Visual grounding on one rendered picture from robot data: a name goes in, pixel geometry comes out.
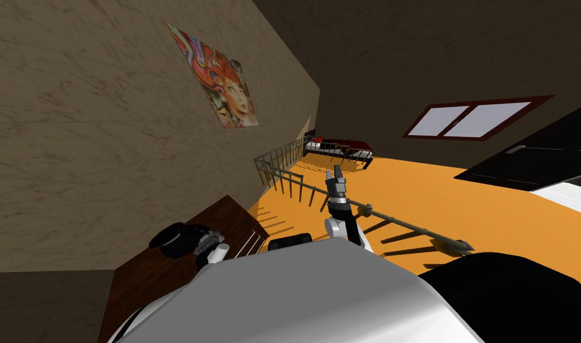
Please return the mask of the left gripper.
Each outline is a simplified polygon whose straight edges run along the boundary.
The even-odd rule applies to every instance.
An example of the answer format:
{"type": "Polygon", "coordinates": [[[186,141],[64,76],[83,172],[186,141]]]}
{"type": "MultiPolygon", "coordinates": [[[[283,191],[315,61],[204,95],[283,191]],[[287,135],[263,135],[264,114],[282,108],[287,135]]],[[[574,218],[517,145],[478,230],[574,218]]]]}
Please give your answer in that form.
{"type": "Polygon", "coordinates": [[[179,259],[194,252],[199,240],[198,230],[178,222],[161,230],[149,242],[149,249],[158,248],[166,258],[179,259]]]}

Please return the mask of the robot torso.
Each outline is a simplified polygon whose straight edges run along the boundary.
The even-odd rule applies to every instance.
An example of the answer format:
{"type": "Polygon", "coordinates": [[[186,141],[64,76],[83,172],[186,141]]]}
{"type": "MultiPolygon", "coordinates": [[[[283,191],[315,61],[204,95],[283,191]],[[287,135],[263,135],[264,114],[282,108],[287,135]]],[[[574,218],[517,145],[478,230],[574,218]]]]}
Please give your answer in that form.
{"type": "Polygon", "coordinates": [[[484,343],[432,286],[344,238],[208,264],[107,343],[484,343]]]}

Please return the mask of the red-framed window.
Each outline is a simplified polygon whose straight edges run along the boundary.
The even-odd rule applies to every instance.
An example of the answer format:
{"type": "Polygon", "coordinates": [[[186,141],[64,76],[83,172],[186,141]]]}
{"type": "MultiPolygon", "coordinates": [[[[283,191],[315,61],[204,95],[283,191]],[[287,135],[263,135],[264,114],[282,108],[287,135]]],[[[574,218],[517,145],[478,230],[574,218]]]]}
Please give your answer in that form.
{"type": "Polygon", "coordinates": [[[554,95],[430,104],[404,138],[486,141],[554,95]]]}

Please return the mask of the red and white bed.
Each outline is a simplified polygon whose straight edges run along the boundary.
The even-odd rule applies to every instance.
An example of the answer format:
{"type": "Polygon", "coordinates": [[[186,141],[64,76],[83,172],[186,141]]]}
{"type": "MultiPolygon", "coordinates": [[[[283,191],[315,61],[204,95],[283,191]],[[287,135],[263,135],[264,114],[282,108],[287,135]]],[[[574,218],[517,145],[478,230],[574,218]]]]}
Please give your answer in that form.
{"type": "Polygon", "coordinates": [[[327,155],[341,160],[362,163],[365,170],[373,161],[373,151],[364,141],[350,139],[326,139],[323,136],[308,136],[310,138],[303,146],[303,155],[309,153],[327,155]]]}

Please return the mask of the dark brown wooden table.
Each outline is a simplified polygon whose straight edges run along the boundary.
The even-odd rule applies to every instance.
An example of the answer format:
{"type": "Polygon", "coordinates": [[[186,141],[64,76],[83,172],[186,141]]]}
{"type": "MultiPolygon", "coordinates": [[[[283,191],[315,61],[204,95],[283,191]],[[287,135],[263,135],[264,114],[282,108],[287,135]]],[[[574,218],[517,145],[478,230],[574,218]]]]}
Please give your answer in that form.
{"type": "MultiPolygon", "coordinates": [[[[202,224],[224,237],[230,246],[227,260],[255,254],[269,235],[257,221],[254,204],[245,210],[229,195],[186,222],[202,224]]],[[[196,256],[165,257],[158,248],[147,248],[114,272],[97,343],[107,343],[116,329],[137,309],[186,285],[197,274],[196,256]]]]}

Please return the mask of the black cabinet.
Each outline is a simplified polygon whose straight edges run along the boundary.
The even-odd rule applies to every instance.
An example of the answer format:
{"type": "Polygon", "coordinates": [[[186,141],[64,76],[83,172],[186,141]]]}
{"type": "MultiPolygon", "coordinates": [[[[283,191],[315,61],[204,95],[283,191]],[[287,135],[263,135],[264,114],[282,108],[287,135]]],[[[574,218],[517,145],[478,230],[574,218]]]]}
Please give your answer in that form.
{"type": "Polygon", "coordinates": [[[456,176],[528,192],[577,177],[581,177],[581,107],[456,176]]]}

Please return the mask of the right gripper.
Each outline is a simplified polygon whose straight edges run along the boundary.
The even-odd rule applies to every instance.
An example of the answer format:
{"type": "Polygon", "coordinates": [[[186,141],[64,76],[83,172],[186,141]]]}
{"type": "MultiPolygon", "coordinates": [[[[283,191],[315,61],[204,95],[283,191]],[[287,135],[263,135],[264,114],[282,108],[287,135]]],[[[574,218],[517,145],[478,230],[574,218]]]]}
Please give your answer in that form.
{"type": "Polygon", "coordinates": [[[340,165],[334,165],[333,172],[326,171],[325,185],[329,196],[329,202],[335,204],[346,204],[346,179],[343,176],[340,165]]]}

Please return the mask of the grey metal railing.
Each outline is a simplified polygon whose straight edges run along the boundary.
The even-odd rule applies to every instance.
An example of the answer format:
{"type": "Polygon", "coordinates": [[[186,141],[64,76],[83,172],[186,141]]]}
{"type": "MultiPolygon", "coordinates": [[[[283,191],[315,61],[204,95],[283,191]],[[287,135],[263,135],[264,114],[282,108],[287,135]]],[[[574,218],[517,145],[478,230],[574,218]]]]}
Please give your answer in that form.
{"type": "MultiPolygon", "coordinates": [[[[303,155],[303,146],[310,138],[304,137],[279,147],[273,151],[261,154],[254,158],[256,170],[259,173],[261,181],[269,188],[274,190],[279,189],[283,194],[292,196],[293,188],[298,189],[298,200],[303,198],[304,190],[310,190],[309,205],[313,204],[315,194],[322,194],[325,198],[320,206],[320,211],[326,208],[337,208],[335,203],[329,202],[329,193],[327,189],[317,188],[311,186],[304,181],[304,176],[290,171],[291,164],[297,163],[303,155]]],[[[405,227],[409,230],[408,233],[396,236],[393,238],[383,240],[383,243],[409,239],[417,236],[427,236],[433,240],[430,247],[422,249],[424,252],[439,251],[451,257],[461,257],[473,253],[474,248],[465,241],[453,240],[451,238],[439,235],[427,229],[403,222],[396,218],[378,213],[373,210],[372,205],[362,204],[357,201],[347,198],[346,204],[340,204],[342,210],[348,210],[351,206],[356,206],[357,210],[353,213],[353,218],[349,221],[352,228],[351,237],[360,238],[368,232],[384,227],[388,224],[396,224],[405,227]]]]}

